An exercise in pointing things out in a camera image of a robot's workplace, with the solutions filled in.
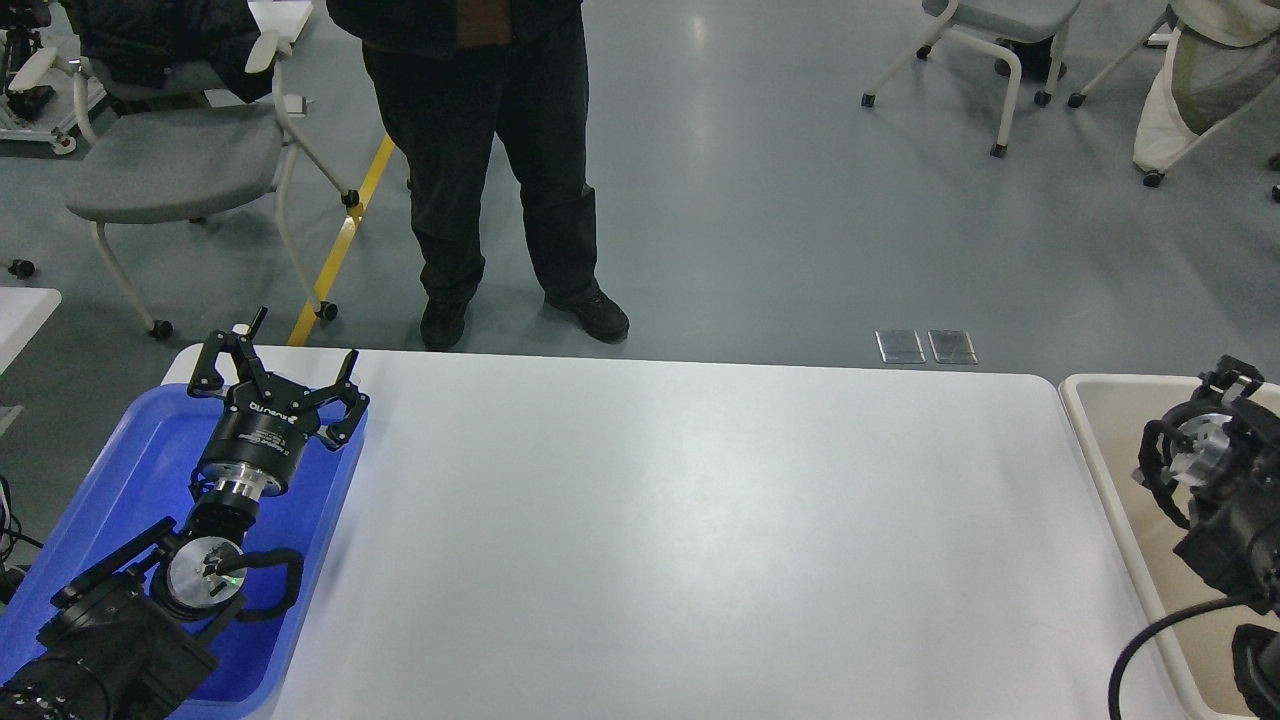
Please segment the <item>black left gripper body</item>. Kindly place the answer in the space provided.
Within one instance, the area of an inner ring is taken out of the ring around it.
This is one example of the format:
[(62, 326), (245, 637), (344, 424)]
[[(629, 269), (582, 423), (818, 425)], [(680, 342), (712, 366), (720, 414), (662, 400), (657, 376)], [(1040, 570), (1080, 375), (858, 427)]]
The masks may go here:
[(319, 428), (316, 407), (303, 405), (308, 392), (278, 375), (266, 377), (265, 389), (253, 380), (232, 386), (192, 473), (193, 493), (230, 482), (250, 486), (255, 498), (284, 495)]

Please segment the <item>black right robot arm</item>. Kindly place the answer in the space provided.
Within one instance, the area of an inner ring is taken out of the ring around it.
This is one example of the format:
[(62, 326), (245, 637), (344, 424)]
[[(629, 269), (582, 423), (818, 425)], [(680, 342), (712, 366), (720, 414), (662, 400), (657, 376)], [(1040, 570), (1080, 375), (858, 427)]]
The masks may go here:
[(1166, 615), (1134, 635), (1110, 673), (1107, 710), (1121, 717), (1124, 674), (1137, 651), (1161, 632), (1224, 609), (1277, 611), (1279, 424), (1254, 401), (1263, 375), (1224, 355), (1199, 374), (1190, 397), (1144, 424), (1137, 479), (1184, 537), (1174, 553), (1216, 600)]

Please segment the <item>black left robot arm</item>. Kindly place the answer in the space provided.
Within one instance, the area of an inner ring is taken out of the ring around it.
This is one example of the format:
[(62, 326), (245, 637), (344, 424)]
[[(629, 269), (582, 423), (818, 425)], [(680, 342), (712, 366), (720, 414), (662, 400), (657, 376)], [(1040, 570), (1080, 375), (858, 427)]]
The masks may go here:
[(212, 331), (143, 395), (3, 616), (5, 719), (228, 719), (278, 683), (362, 442), (357, 351), (310, 387)]

